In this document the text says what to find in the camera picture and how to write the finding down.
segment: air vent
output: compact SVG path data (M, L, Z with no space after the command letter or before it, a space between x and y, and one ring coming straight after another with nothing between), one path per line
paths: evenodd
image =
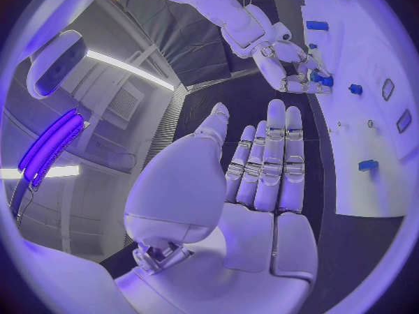
M144 98L143 93L138 91L130 82L125 82L109 104L108 109L129 121L142 98Z

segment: light fixture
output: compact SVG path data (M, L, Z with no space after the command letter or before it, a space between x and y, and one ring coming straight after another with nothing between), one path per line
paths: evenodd
M46 178L78 176L80 174L79 165L54 166L48 171ZM20 179L22 173L18 169L0 169L0 179Z
M98 61L102 61L104 63L108 63L110 65L116 66L118 68L123 68L124 70L127 70L128 72L134 73L136 75L139 75L140 77L143 77L151 82L155 82L156 84L159 84L171 91L175 90L175 87L168 82L165 82L162 79L159 79L158 77L154 77L153 75L140 70L139 68L136 68L135 66L129 65L123 61L120 61L118 59L106 56L105 54L101 54L99 52L87 50L87 57L97 59Z

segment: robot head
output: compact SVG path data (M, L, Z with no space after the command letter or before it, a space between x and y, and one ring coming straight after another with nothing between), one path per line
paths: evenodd
M27 76L29 93L37 99L50 96L86 53L87 47L78 32L68 30L54 37L31 56Z

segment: purple led strip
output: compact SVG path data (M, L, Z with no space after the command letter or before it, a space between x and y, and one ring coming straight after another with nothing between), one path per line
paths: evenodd
M54 153L55 149L80 125L83 126L83 117L80 114L77 114L59 127L31 158L24 170L24 177L28 181L32 181L50 155Z
M67 113L65 113L60 119L56 120L36 141L32 144L32 147L26 152L23 159L20 161L19 166L17 167L19 171L29 164L34 155L42 147L44 142L57 131L63 124L65 124L69 119L74 117L77 114L77 108L74 108Z
M55 163L55 161L58 159L58 157L63 153L63 151L66 149L66 147L83 131L83 123L79 126L75 127L75 129L70 132L67 137L60 142L60 145L50 154L49 158L46 160L44 165L40 168L38 171L38 175L36 178L32 181L31 187L34 190L38 190L38 187L40 186L42 180L47 175L48 171L52 167L52 165Z

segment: fluorescent light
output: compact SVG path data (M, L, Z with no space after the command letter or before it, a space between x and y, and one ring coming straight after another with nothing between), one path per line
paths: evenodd
M68 177L78 176L80 174L79 165L71 166L54 166L50 168L46 177ZM0 179L20 179L22 173L17 169L0 169Z
M147 80L150 80L151 82L155 82L156 84L159 84L171 91L175 90L175 87L168 82L165 82L162 79L159 79L158 77L154 77L153 75L150 75L149 73L140 70L139 68L136 68L135 66L129 65L123 61L119 61L118 59L106 56L105 54L100 54L99 52L87 50L87 56L90 58L97 59L98 61L103 61L104 63L108 63L110 65L116 66L118 68L123 68L124 70L127 70L128 72L134 73L136 75L139 75L140 77L143 77Z

